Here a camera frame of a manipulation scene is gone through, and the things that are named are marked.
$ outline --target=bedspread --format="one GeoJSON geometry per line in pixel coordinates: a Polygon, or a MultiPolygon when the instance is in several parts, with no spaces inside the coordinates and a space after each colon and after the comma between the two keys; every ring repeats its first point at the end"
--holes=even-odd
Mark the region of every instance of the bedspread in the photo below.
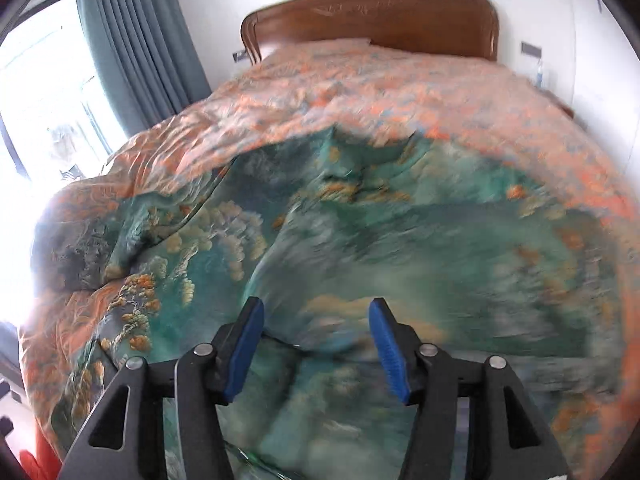
{"type": "MultiPolygon", "coordinates": [[[[384,296],[424,341],[505,355],[576,474],[596,478],[640,416],[631,197],[504,67],[284,48],[54,197],[21,329],[30,401],[63,457],[127,358],[176,358],[256,295],[265,333],[219,409],[237,477],[272,478],[242,449],[286,476],[395,478],[415,412],[369,336],[384,296]]],[[[180,478],[170,416],[166,442],[180,478]]]]}

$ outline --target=bed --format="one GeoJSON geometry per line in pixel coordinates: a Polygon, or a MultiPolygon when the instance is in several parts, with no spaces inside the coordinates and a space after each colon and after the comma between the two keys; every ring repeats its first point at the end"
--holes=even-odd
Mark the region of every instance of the bed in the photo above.
{"type": "Polygon", "coordinates": [[[638,208],[583,131],[495,63],[491,3],[292,0],[241,36],[252,69],[38,224],[22,366],[58,455],[127,358],[175,358],[254,294],[265,335],[219,411],[237,478],[271,478],[246,452],[285,478],[394,478],[413,412],[369,337],[385,296],[456,356],[505,355],[576,476],[599,478],[640,416],[638,208]]]}

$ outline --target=wooden headboard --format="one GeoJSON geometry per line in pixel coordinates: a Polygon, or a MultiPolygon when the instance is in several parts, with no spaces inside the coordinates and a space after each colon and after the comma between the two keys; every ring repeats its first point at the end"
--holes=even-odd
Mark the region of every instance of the wooden headboard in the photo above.
{"type": "Polygon", "coordinates": [[[289,0],[249,14],[240,35],[253,63],[287,44],[338,38],[495,61],[498,15],[489,0],[289,0]]]}

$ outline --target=teal curtain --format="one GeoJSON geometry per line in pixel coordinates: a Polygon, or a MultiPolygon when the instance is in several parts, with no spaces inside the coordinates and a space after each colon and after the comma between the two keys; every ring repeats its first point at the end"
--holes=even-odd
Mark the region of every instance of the teal curtain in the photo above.
{"type": "Polygon", "coordinates": [[[178,0],[77,0],[98,77],[129,136],[211,90],[178,0]]]}

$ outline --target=red object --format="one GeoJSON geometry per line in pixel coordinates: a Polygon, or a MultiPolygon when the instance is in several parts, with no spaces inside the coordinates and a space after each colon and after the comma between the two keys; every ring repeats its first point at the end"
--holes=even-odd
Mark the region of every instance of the red object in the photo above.
{"type": "Polygon", "coordinates": [[[40,428],[36,429],[36,456],[22,450],[20,464],[31,480],[56,480],[62,467],[62,462],[44,438],[40,428]]]}

